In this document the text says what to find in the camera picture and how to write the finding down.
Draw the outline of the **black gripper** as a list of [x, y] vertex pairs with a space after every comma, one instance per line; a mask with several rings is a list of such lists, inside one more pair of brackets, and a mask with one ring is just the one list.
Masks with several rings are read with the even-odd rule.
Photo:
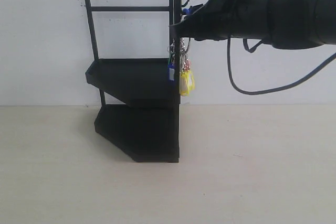
[[268, 0], [208, 0], [194, 14], [169, 26], [172, 38], [196, 40], [268, 37]]

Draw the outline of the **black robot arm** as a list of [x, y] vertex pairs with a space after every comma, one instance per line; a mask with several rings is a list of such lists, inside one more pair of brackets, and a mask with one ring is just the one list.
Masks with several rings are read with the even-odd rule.
[[335, 44], [335, 0], [208, 0], [170, 26], [199, 41], [255, 39], [281, 50]]

